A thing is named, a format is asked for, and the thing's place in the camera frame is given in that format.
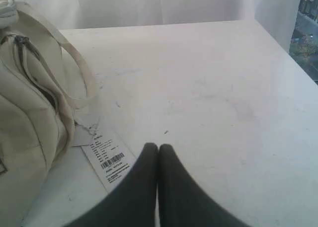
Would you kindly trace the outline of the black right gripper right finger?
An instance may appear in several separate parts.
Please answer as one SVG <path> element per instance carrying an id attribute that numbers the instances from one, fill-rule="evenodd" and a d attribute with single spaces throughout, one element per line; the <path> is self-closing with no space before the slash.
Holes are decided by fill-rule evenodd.
<path id="1" fill-rule="evenodd" d="M 169 144 L 159 148 L 158 192 L 162 227 L 248 226 L 200 188 Z"/>

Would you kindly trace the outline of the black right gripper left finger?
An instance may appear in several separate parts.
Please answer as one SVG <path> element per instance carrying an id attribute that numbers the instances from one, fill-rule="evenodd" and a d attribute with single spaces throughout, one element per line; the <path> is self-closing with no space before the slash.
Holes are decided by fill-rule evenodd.
<path id="1" fill-rule="evenodd" d="M 159 149 L 146 143 L 135 164 L 105 199 L 68 227 L 154 227 Z"/>

